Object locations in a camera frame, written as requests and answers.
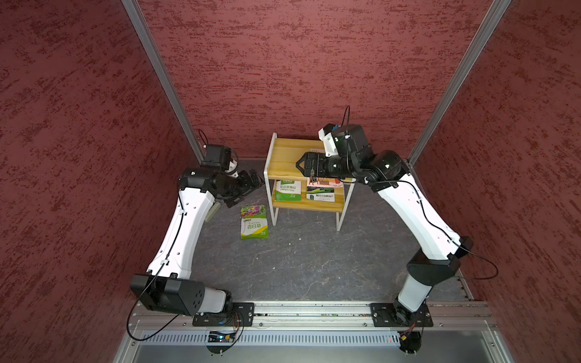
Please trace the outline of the pink shop picture seed bag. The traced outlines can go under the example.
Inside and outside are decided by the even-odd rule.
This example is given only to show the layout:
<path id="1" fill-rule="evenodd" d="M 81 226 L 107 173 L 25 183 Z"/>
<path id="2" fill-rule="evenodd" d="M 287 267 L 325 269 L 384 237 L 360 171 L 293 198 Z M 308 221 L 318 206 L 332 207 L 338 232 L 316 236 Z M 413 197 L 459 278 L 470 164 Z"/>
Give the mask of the pink shop picture seed bag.
<path id="1" fill-rule="evenodd" d="M 338 188 L 342 182 L 337 179 L 337 178 L 317 178 L 317 177 L 313 177 L 313 178 L 309 178 L 309 182 L 312 186 L 322 186 L 322 187 L 330 187 L 330 188 Z"/>

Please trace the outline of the green white zinnias seed bag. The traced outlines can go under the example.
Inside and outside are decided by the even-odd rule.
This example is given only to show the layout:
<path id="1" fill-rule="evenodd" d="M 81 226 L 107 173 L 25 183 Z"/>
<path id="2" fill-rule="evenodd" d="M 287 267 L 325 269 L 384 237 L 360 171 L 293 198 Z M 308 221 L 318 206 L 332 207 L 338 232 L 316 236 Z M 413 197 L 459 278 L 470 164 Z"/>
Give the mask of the green white zinnias seed bag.
<path id="1" fill-rule="evenodd" d="M 254 204 L 241 208 L 241 239 L 268 239 L 269 225 L 266 206 Z"/>

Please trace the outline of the white frame wooden shelf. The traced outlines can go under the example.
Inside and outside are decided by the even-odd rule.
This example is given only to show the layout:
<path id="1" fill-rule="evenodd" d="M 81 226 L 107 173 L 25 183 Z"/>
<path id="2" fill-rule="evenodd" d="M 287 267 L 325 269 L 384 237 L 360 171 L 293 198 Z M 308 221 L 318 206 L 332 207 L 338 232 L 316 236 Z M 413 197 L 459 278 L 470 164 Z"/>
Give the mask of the white frame wooden shelf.
<path id="1" fill-rule="evenodd" d="M 340 231 L 353 195 L 354 185 L 346 184 L 336 192 L 335 200 L 332 203 L 308 201 L 308 178 L 304 177 L 296 168 L 296 162 L 310 151 L 322 153 L 324 151 L 323 143 L 306 139 L 284 139 L 275 133 L 272 135 L 263 170 L 272 224 L 277 224 L 280 209 L 326 212 L 334 213 L 336 230 Z M 276 183 L 281 180 L 301 183 L 301 199 L 299 201 L 277 201 L 275 199 Z"/>

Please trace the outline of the dark green vegetable seed bag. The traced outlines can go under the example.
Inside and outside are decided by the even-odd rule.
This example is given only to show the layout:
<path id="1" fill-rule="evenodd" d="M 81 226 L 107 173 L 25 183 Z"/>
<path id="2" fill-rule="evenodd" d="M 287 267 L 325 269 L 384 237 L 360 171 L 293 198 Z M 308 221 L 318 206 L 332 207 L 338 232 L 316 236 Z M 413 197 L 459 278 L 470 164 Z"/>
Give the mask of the dark green vegetable seed bag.
<path id="1" fill-rule="evenodd" d="M 335 189 L 334 188 L 308 186 L 306 196 L 307 196 L 307 199 L 309 201 L 334 203 L 335 202 Z"/>

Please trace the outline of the green rose impatiens seed bag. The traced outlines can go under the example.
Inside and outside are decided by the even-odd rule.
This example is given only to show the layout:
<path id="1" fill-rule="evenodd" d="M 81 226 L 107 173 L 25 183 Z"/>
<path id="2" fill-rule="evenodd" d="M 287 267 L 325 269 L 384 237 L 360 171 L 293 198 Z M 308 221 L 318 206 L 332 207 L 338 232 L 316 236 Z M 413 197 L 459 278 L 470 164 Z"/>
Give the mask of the green rose impatiens seed bag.
<path id="1" fill-rule="evenodd" d="M 275 201 L 298 202 L 302 200 L 302 182 L 294 180 L 278 180 L 275 183 Z"/>

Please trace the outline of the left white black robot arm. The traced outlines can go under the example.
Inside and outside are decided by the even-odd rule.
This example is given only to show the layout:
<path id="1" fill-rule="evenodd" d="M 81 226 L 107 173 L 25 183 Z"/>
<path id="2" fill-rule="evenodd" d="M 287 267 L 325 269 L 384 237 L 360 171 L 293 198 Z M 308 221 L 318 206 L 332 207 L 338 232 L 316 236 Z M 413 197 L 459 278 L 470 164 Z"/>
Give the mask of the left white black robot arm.
<path id="1" fill-rule="evenodd" d="M 159 252 L 145 274 L 133 276 L 130 289 L 150 311 L 181 316 L 226 315 L 231 293 L 191 279 L 193 256 L 214 204 L 233 207 L 264 184 L 256 170 L 186 170 L 178 181 L 176 208 Z"/>

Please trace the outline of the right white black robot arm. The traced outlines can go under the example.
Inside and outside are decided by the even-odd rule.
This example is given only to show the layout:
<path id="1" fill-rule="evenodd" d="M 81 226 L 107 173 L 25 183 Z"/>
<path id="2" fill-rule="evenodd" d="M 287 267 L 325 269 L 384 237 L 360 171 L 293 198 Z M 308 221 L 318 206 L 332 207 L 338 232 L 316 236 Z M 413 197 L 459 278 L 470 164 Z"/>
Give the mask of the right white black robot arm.
<path id="1" fill-rule="evenodd" d="M 393 303 L 393 314 L 402 325 L 417 316 L 436 285 L 456 275 L 460 259 L 470 252 L 471 245 L 443 221 L 406 163 L 393 151 L 331 157 L 306 152 L 296 168 L 308 178 L 351 178 L 369 186 L 397 212 L 419 242 L 420 249 L 408 262 L 408 276 Z"/>

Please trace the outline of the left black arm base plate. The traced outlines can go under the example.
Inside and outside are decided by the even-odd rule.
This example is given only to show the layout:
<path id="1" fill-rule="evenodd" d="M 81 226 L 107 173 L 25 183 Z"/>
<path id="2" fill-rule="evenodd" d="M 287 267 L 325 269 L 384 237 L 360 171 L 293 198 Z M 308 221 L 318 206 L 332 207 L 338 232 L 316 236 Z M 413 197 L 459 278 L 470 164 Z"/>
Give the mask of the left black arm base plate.
<path id="1" fill-rule="evenodd" d="M 196 314 L 192 325 L 195 327 L 248 328 L 254 323 L 255 304 L 234 302 L 230 310 L 220 313 Z"/>

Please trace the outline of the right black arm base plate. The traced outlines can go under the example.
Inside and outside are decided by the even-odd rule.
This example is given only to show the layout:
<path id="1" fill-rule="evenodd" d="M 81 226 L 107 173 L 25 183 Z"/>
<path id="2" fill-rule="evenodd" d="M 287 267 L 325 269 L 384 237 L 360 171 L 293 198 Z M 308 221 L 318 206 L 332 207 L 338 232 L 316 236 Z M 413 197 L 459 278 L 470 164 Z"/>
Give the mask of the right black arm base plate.
<path id="1" fill-rule="evenodd" d="M 376 328 L 432 328 L 434 322 L 426 302 L 419 309 L 412 312 L 399 302 L 371 303 L 370 315 Z"/>

